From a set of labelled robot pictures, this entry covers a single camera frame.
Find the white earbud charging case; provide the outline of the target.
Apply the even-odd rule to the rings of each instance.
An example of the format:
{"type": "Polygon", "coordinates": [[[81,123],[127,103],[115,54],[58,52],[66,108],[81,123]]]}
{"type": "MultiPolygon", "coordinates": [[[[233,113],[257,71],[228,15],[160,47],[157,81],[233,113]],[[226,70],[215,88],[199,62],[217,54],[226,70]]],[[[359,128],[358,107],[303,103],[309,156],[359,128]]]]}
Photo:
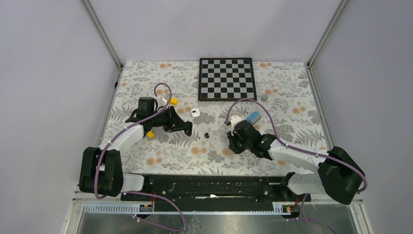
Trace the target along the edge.
{"type": "Polygon", "coordinates": [[[190,113],[193,118],[200,116],[200,110],[198,108],[192,108],[190,113]]]}

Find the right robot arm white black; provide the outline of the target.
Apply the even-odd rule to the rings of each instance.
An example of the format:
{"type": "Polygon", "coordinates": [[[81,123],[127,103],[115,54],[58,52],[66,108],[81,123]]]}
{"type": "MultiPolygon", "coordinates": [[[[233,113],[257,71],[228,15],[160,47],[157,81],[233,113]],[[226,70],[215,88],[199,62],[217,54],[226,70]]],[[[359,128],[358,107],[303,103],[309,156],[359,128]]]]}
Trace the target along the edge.
{"type": "Polygon", "coordinates": [[[227,120],[229,149],[235,154],[250,151],[258,158],[285,161],[310,171],[292,173],[279,188],[281,198],[293,200],[301,194],[326,194],[338,203],[349,205],[356,193],[366,188],[365,173],[342,148],[316,152],[281,143],[272,134],[262,135],[246,120],[227,120]]]}

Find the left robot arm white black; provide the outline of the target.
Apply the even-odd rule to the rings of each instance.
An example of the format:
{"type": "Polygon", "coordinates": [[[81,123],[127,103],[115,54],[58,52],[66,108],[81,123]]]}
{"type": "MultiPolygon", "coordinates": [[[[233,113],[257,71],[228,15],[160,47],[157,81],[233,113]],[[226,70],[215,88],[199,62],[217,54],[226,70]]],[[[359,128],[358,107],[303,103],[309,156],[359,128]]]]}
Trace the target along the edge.
{"type": "Polygon", "coordinates": [[[152,128],[161,127],[165,132],[183,131],[192,134],[193,124],[183,121],[174,107],[163,106],[156,111],[157,100],[141,97],[138,107],[126,120],[124,128],[106,144],[88,147],[84,150],[79,178],[79,189],[84,193],[116,197],[132,191],[139,200],[146,200],[151,194],[150,185],[144,183],[144,176],[123,172],[121,157],[144,137],[152,136],[152,128]]]}

